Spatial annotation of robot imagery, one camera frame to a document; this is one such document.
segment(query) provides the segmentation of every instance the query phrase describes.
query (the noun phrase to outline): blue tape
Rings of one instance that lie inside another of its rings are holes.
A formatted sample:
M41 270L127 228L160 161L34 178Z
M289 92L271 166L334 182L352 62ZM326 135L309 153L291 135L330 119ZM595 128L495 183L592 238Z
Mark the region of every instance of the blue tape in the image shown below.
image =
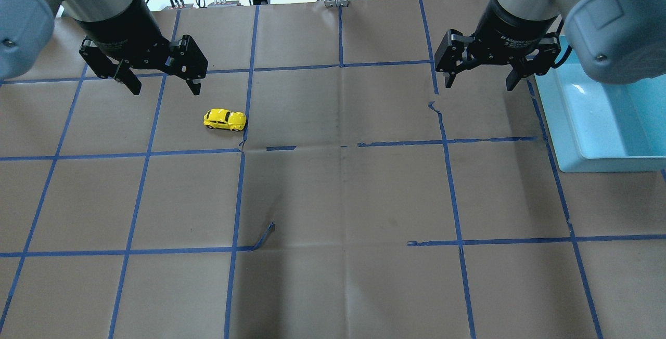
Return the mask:
M426 18L426 8L423 6L423 0L418 0L421 7L421 17L423 18L423 27L426 31L426 43L428 43L428 57L430 58L430 73L432 75L432 87L435 88L435 95L440 94L440 88L437 84L437 72L435 71L435 58L432 54L432 43L430 41L430 29L428 29L428 19Z
M284 147L266 147L266 150L268 152L271 152L272 150L294 150L296 149L295 145L286 145Z
M602 235L597 237L576 237L578 242L608 242L622 240L663 240L666 234L645 234L645 235Z
M214 247L174 247L173 249L132 249L129 254L184 254L184 253L224 253L233 251L230 246Z
M465 304L467 306L467 318L469 323L469 335L472 339L476 339L476 329L474 327L474 315L471 310L471 296L469 294L469 280L467 277L467 264L465 262L465 253L463 251L463 238L462 230L460 228L460 217L458 215L457 201L456 201L456 188L454 186L454 176L451 169L451 158L449 154L449 146L447 144L446 130L444 128L444 122L442 119L442 112L435 108L433 105L435 102L431 101L428 103L428 107L437 113L437 117L440 121L440 132L442 133L442 146L444 148L444 160L446 163L446 175L449 182L449 192L451 194L451 204L454 211L454 223L456 225L456 241L459 249L459 258L460 258L460 272L462 275L462 284L465 294Z
M221 154L221 153L238 153L238 148L226 149L199 149L199 150L164 150L162 152L150 152L150 156L182 156L184 154Z
M537 114L539 119L539 126L542 130L543 141L545 142L546 149L548 151L548 159L550 160L550 167L553 171L553 177L557 186L557 192L559 194L559 201L562 205L562 211L564 212L564 217L567 221L567 226L569 226L569 234L571 235L571 244L573 245L573 253L576 256L576 263L578 264L578 270L581 275L581 282L583 282L583 289L585 290L585 297L587 298L587 305L590 307L590 315L592 315L592 322L594 324L595 332L597 333L597 339L603 339L604 335L601 331L601 325L599 324L599 317L597 316L597 309L594 305L594 300L592 299L592 292L590 291L590 285L587 281L587 273L585 272L585 266L583 265L583 258L581 258L580 249L578 248L578 242L576 240L576 234L573 230L573 225L570 222L569 207L567 201L564 197L564 190L562 188L562 183L559 180L559 173L557 171L557 165L555 163L555 158L553 151L548 142L548 133L545 130L545 123L543 123L543 117L541 111L539 110L539 103L537 102L534 88L531 81L528 82L528 88L530 89L530 95L532 97L532 105L534 106L534 112Z
M181 11L176 12L176 21L173 22L173 33L171 33L171 41L176 40L178 35L178 24L181 22Z
M119 256L125 254L122 250L110 251L43 251L27 252L26 257L64 257L64 256Z
M13 295L7 296L7 301L5 301L5 308L2 310L2 316L0 316L0 333L2 333L2 327L5 325L5 319L7 319L7 313L9 312L9 304L11 304L11 298Z
M208 70L206 74L247 73L250 69Z
M137 78L153 78L155 76L162 76L164 75L163 73L149 73L149 74L135 74ZM86 78L83 78L83 81L104 81L107 79L102 79L97 76L88 76Z
M229 327L231 324L231 298L234 289L234 276L236 273L236 249L238 248L238 228L240 228L240 207L243 195L243 180L245 178L245 153L240 153L240 170L238 171L238 190L236 191L236 216L234 218L234 237L231 252L231 262L229 266L229 279L226 292L226 313L224 315L224 337L229 338Z
M473 240L465 240L465 245L542 244L542 243L566 243L570 241L571 238L473 239Z
M171 41L176 39L176 32L178 31L178 24L181 20L181 11L176 13L176 21L174 22L173 34ZM125 255L123 257L123 267L121 268L120 280L118 282L118 290L116 291L116 299L113 303L113 313L111 316L111 323L109 327L109 339L113 338L113 333L116 329L116 320L118 318L118 309L120 308L121 296L123 296L124 278L127 273L127 263L129 261L130 250L132 248L132 240L134 239L134 231L136 228L136 219L138 218L138 210L141 204L141 197L143 195L143 187L146 182L146 175L148 174L148 163L150 163L150 152L152 151L152 143L155 141L155 130L157 129L157 120L160 114L160 107L162 106L162 97L164 97L164 85L167 83L167 75L162 74L162 84L160 85L160 93L157 97L157 104L155 105L155 113L152 116L152 128L150 128L150 138L148 140L148 147L146 149L145 161L143 162L143 170L141 172L141 180L138 184L138 192L136 193L136 202L134 213L132 214L132 222L130 223L129 234L127 235L127 244L125 246Z
M337 64L315 64L312 66L286 66L286 67L259 67L254 71L288 71L288 70L313 70L328 69L329 67L338 67Z
M55 83L55 82L78 82L85 79L81 78L60 78L60 79L26 79L18 81L5 81L5 85L21 85L26 83Z
M446 142L448 144L456 144L461 142L510 142L510 141L535 141L539 137L509 137L509 138L458 138L450 139Z
M427 242L407 242L407 246L457 246L457 240L429 240Z
M145 157L145 153L114 153L114 154L78 154L71 156L58 156L59 160L93 160L93 159L126 159L130 157Z
M425 64L425 63L430 63L430 60L397 60L391 62L346 63L343 67L396 66L401 64Z
M250 50L250 75L248 76L248 92L245 102L245 114L249 118L250 102L252 99L252 77L254 73L254 57L257 52L257 26L259 25L259 6L254 9L254 24L252 27L252 47ZM243 142L247 140L248 128L243 132ZM236 274L236 254L238 254L238 228L240 228L240 207L243 195L243 180L245 179L245 153L240 152L240 169L238 169L238 190L236 191L236 215L234 218L234 237L232 241L231 261L229 264L229 277L226 285L226 311L224 313L224 339L229 338L231 325L231 299L234 293L234 277Z
M69 128L69 123L72 121L72 116L74 114L74 107L76 107L76 102L79 99L79 93L81 93L81 86L83 86L83 78L85 78L85 73L88 70L88 65L84 64L83 65L83 71L81 72L81 76L79 76L79 84L76 86L76 91L74 92L74 97L72 99L72 104L69 107L69 112L67 113L67 119L65 120L65 125L62 128L62 133L60 134L60 140L58 141L58 147L55 150L55 156L50 164L50 169L48 169L48 175L46 178L46 181L44 182L44 188L42 189L42 193L40 196L40 202L37 204L37 209L35 211L35 216L33 217L33 222L30 225L30 231L28 232L28 237L25 240L25 245L23 246L23 253L24 255L21 256L21 259L19 260L19 265L16 268L16 272L14 273L14 280L11 283L11 287L9 289L9 297L12 297L14 295L14 291L16 290L16 286L19 283L19 278L21 276L21 271L23 270L23 264L25 263L25 254L28 252L28 249L30 248L30 243L33 240L33 236L35 235L35 229L37 225L37 221L40 220L40 213L42 210L42 207L44 206L44 200L46 199L46 195L48 192L48 186L50 185L50 181L53 178L53 171L55 170L55 164L57 163L57 158L60 155L60 150L62 150L62 144L65 142L65 137L67 135L67 128ZM5 324L5 319L7 318L7 312L9 311L9 303L11 299L7 299L7 306L6 309L3 310L3 315L0 316L0 332L2 332L2 328Z
M338 7L338 45L340 46L340 62L339 66L344 67L343 49L342 49L342 7Z
M55 156L0 157L0 161L52 161Z
M256 251L260 247L264 246L264 244L266 243L266 239L268 239L268 235L270 235L271 232L273 232L274 230L275 230L275 222L271 222L271 223L268 224L268 226L266 227L266 230L264 230L264 233L261 235L261 238L259 238L259 240L257 240L257 242L254 244L254 246L240 246L240 247L236 247L236 249L239 252Z
M394 146L403 146L403 145L440 145L442 144L441 140L414 140L414 141L386 141L386 142L371 142L366 144L364 142L359 142L357 146L359 148L364 147L394 147Z

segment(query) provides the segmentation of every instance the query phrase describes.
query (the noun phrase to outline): light blue tray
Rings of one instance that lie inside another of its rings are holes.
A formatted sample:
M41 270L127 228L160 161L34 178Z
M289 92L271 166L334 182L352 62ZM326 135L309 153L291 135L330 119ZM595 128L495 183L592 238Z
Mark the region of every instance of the light blue tray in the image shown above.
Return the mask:
M562 38L562 50L566 45ZM666 75L602 85L583 72L571 53L564 65L536 81L560 170L666 168Z

